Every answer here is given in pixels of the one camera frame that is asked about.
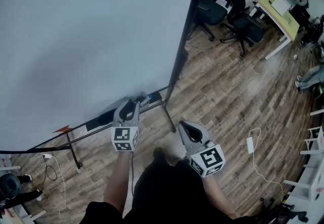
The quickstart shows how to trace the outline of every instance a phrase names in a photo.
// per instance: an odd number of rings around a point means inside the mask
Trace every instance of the desk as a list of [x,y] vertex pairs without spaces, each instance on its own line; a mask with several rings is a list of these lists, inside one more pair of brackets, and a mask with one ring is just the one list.
[[[288,192],[289,195],[314,202],[317,200],[317,195],[324,188],[324,135],[322,126],[308,130],[310,131],[310,138],[304,140],[307,145],[307,150],[300,152],[301,155],[312,156],[308,163],[304,165],[305,170],[303,175],[305,174],[307,178],[301,177],[298,182],[284,180],[284,183],[295,187],[293,192]],[[313,131],[318,131],[317,136],[313,135]]]
[[[280,28],[280,30],[284,33],[284,36],[279,40],[281,44],[269,55],[265,57],[266,60],[270,59],[273,55],[278,53],[281,49],[283,49],[287,44],[291,41],[294,41],[297,32],[299,29],[299,24],[293,18],[293,16],[287,11],[283,16],[281,16],[272,6],[270,2],[274,0],[260,0],[257,3],[257,7],[261,8],[265,14],[267,14]],[[250,13],[250,16],[253,16],[257,12],[256,8]]]

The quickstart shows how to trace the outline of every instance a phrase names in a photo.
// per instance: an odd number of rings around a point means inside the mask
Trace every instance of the whiteboard stand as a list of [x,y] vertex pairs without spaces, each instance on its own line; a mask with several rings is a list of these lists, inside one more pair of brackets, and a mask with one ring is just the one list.
[[[169,115],[169,112],[167,110],[167,104],[168,104],[168,101],[172,95],[172,92],[174,90],[174,87],[179,79],[179,76],[182,72],[182,69],[184,67],[184,64],[185,62],[187,61],[188,59],[188,53],[185,49],[185,44],[186,44],[186,40],[187,40],[187,36],[188,36],[188,33],[189,33],[189,28],[190,28],[190,25],[191,23],[193,22],[193,19],[195,17],[195,14],[196,14],[196,11],[197,11],[197,7],[198,7],[198,0],[191,0],[190,1],[190,5],[189,5],[189,9],[188,9],[188,14],[187,14],[187,18],[186,18],[186,21],[185,21],[185,24],[184,24],[184,27],[183,27],[183,31],[182,31],[182,35],[181,35],[181,39],[180,39],[180,43],[179,43],[179,47],[178,47],[178,51],[177,51],[177,56],[176,56],[176,59],[175,59],[175,63],[174,63],[174,66],[173,66],[173,70],[172,70],[172,73],[171,73],[171,77],[170,77],[170,81],[169,81],[169,85],[163,89],[160,89],[156,92],[153,92],[151,95],[153,94],[156,94],[156,93],[159,93],[165,89],[168,89],[167,90],[167,94],[166,94],[166,97],[164,99],[159,99],[157,101],[154,101],[154,103],[152,103],[148,108],[145,108],[143,109],[142,111],[140,111],[140,113],[144,113],[146,111],[149,111],[157,106],[160,106],[162,105],[163,108],[164,108],[164,111],[168,117],[168,120],[170,122],[170,125],[171,125],[171,128],[172,128],[172,132],[176,132],[176,127],[171,119],[171,116]],[[52,152],[52,151],[60,151],[60,150],[70,150],[71,153],[72,153],[72,156],[73,156],[73,159],[75,161],[75,164],[77,166],[78,169],[80,169],[82,167],[82,163],[79,162],[76,158],[76,155],[75,155],[75,152],[73,150],[73,147],[72,147],[72,144],[73,143],[76,143],[78,141],[81,141],[89,136],[92,136],[94,134],[97,134],[105,129],[108,129],[112,126],[112,122],[113,122],[113,116],[111,118],[111,122],[104,125],[103,127],[95,130],[95,131],[92,131],[91,133],[88,133],[86,135],[83,135],[82,137],[79,137],[77,139],[74,139],[74,140],[70,140],[70,137],[69,137],[69,133],[72,132],[73,130],[76,130],[84,125],[86,125],[88,122],[85,122],[77,127],[74,127],[74,128],[69,128],[67,129],[66,131],[60,133],[59,135],[29,149],[29,150],[26,150],[26,151],[0,151],[0,154],[29,154],[29,153],[46,153],[46,152]],[[54,139],[57,139],[58,137],[61,137],[65,135],[66,138],[67,138],[67,142],[63,145],[60,145],[58,147],[50,147],[50,148],[38,148],[39,146],[41,145],[44,145]]]

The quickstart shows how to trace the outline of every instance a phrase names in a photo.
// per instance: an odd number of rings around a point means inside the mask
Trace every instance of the office chair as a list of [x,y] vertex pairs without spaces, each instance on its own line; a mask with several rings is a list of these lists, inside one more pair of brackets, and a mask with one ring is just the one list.
[[264,199],[261,198],[262,202],[261,211],[251,217],[250,223],[253,224],[286,224],[290,219],[293,219],[297,216],[300,222],[307,223],[308,218],[306,217],[306,211],[293,211],[294,205],[288,205],[281,203],[272,207],[274,199],[270,199],[270,203],[266,207],[264,204]]
[[220,39],[220,42],[224,43],[227,40],[237,38],[242,47],[241,57],[246,55],[244,40],[252,47],[254,42],[259,42],[265,33],[264,27],[256,19],[244,13],[245,5],[245,0],[233,0],[233,7],[227,15],[227,20],[233,27],[220,24],[220,26],[225,26],[233,32],[230,37]]
[[207,25],[217,25],[227,15],[227,10],[221,5],[211,1],[211,0],[198,0],[197,11],[194,18],[194,26],[191,28],[187,39],[190,39],[193,32],[196,30],[198,26],[200,26],[205,33],[207,33],[210,37],[210,41],[215,40],[215,36],[208,29]]

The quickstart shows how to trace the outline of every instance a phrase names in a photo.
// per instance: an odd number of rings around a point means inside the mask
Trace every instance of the floor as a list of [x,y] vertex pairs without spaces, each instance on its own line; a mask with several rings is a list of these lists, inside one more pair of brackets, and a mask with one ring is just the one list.
[[[211,27],[211,30],[219,37],[229,33],[219,26]],[[278,185],[264,182],[253,169],[252,156],[246,151],[249,130],[262,129],[255,154],[259,172],[269,180],[282,183],[284,179],[297,179],[304,162],[299,155],[304,148],[303,139],[307,128],[316,125],[314,118],[309,116],[313,106],[311,94],[304,92],[300,95],[294,87],[299,66],[293,55],[298,54],[301,68],[305,70],[314,63],[308,49],[300,48],[297,40],[270,60],[264,60],[280,37],[277,28],[267,25],[265,39],[253,48],[247,45],[247,56],[241,59],[238,42],[210,42],[198,29],[186,44],[189,60],[168,105],[175,123],[181,119],[201,123],[221,145],[227,163],[216,178],[240,215],[257,212],[261,197],[274,197],[279,202],[281,196]],[[180,138],[171,132],[161,108],[141,115],[140,130],[134,158],[135,181],[152,161],[155,147],[164,148],[172,162],[185,154]],[[85,132],[83,128],[75,131],[74,138]],[[257,131],[253,132],[254,144],[257,135]],[[48,146],[65,141],[61,138]],[[66,182],[67,209],[62,211],[62,223],[79,223],[87,204],[102,200],[117,157],[109,130],[90,136],[74,147],[76,156],[84,165],[80,173],[70,152],[53,153]],[[12,161],[34,178],[32,184],[24,186],[25,191],[42,187],[45,164],[41,154],[15,155]],[[58,171],[54,159],[48,163]],[[49,174],[51,178],[55,177],[53,173]],[[57,223],[60,219],[58,211],[64,207],[64,187],[58,176],[54,182],[46,179],[41,202],[25,204],[32,214],[43,209],[48,212],[37,220],[38,223]],[[283,189],[286,193],[290,187],[283,185]],[[130,194],[129,189],[127,211],[131,206]]]

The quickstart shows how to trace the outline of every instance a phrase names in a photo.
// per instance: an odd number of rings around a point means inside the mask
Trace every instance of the jeans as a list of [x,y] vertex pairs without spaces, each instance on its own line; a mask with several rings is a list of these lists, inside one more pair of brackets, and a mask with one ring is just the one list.
[[300,77],[299,82],[299,87],[301,90],[307,89],[314,84],[324,82],[323,65],[318,65],[309,69],[305,76]]

